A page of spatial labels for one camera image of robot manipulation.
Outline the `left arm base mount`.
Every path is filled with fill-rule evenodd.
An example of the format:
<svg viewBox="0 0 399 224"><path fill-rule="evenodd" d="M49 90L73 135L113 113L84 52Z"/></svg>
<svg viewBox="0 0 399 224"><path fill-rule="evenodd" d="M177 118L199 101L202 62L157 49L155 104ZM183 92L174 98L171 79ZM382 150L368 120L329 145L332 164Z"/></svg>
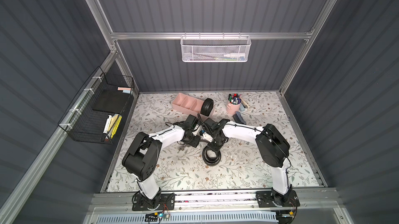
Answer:
<svg viewBox="0 0 399 224"><path fill-rule="evenodd" d="M163 211L174 210L174 193L157 193L153 199L149 199L140 192L136 192L132 198L132 211Z"/></svg>

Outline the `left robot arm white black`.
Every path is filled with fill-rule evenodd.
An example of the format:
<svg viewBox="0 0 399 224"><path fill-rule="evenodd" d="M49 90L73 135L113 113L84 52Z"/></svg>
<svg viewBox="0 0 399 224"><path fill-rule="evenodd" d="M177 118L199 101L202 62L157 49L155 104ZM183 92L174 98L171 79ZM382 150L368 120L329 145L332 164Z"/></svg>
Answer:
<svg viewBox="0 0 399 224"><path fill-rule="evenodd" d="M199 126L197 117L189 115L184 121L166 125L166 129L156 133L138 133L122 159L122 166L134 175L139 192L148 200L156 199L161 193L153 173L162 149L177 142L195 148L200 142L195 134Z"/></svg>

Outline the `pink compartment storage box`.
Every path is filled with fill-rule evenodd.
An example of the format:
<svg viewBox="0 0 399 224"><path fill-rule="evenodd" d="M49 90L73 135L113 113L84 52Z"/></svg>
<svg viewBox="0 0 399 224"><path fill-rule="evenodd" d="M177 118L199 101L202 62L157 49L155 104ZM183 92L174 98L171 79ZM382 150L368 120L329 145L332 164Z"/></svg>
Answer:
<svg viewBox="0 0 399 224"><path fill-rule="evenodd" d="M197 117L197 114L200 114L201 119L205 121L213 116L215 112L215 106L213 106L209 115L206 116L201 113L202 106L204 103L205 100L195 98L193 96L189 96L183 93L178 93L176 98L172 101L171 105L173 110L185 115L193 115Z"/></svg>

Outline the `black belt with end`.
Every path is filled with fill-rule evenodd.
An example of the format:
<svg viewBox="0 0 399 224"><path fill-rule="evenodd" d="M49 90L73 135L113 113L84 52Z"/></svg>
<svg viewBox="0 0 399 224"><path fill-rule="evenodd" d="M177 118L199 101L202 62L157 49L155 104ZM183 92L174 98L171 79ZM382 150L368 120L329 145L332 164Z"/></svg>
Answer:
<svg viewBox="0 0 399 224"><path fill-rule="evenodd" d="M206 146L202 151L202 157L206 165L215 166L221 161L221 151L215 152Z"/></svg>

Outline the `long black belt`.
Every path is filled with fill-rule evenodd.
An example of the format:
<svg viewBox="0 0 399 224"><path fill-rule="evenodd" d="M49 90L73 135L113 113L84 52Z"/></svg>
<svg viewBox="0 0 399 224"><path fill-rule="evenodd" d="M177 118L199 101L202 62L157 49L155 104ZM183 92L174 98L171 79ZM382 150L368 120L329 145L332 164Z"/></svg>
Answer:
<svg viewBox="0 0 399 224"><path fill-rule="evenodd" d="M203 101L201 106L200 114L209 117L214 107L214 101L211 98L207 98Z"/></svg>

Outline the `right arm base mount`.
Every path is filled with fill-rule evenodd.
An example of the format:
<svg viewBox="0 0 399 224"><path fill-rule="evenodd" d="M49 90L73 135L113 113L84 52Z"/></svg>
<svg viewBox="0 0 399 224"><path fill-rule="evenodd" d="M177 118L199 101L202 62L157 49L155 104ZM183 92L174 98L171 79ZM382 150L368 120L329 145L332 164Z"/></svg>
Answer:
<svg viewBox="0 0 399 224"><path fill-rule="evenodd" d="M299 207L300 202L296 191L289 189L284 195L275 190L257 191L255 193L258 206L266 207Z"/></svg>

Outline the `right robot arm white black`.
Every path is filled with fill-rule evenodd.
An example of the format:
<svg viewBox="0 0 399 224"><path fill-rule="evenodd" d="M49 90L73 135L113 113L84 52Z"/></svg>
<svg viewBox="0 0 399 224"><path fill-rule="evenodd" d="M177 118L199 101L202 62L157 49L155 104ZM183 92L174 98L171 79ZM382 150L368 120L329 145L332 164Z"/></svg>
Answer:
<svg viewBox="0 0 399 224"><path fill-rule="evenodd" d="M263 161L271 167L273 196L283 198L292 191L287 174L291 165L288 158L291 146L274 125L249 126L228 119L215 122L208 118L201 126L212 138L207 148L214 153L218 153L231 138L255 144Z"/></svg>

